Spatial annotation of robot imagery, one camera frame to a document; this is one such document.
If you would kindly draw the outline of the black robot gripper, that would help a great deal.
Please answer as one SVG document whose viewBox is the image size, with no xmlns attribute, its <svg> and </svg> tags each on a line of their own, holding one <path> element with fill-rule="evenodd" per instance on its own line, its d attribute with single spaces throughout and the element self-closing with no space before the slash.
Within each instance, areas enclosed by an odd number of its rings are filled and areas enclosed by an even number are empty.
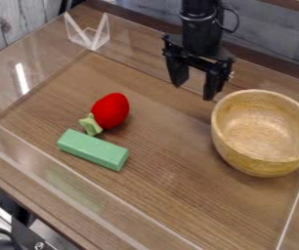
<svg viewBox="0 0 299 250">
<path fill-rule="evenodd" d="M 180 87 L 189 79 L 189 67 L 206 73 L 204 100 L 212 101 L 231 74 L 233 56 L 221 47 L 222 13 L 180 14 L 180 34 L 164 34 L 162 55 L 170 82 Z"/>
</svg>

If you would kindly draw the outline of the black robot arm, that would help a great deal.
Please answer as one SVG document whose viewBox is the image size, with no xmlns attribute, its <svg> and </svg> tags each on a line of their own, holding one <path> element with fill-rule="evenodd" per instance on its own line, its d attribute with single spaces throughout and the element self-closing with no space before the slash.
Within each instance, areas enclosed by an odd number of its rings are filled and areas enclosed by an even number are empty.
<svg viewBox="0 0 299 250">
<path fill-rule="evenodd" d="M 180 19 L 181 33 L 161 37 L 169 79 L 180 87 L 189 79 L 190 67 L 202 71 L 204 100 L 210 101 L 231 79 L 235 57 L 221 46 L 221 36 L 239 29 L 240 17 L 221 0 L 182 0 Z"/>
</svg>

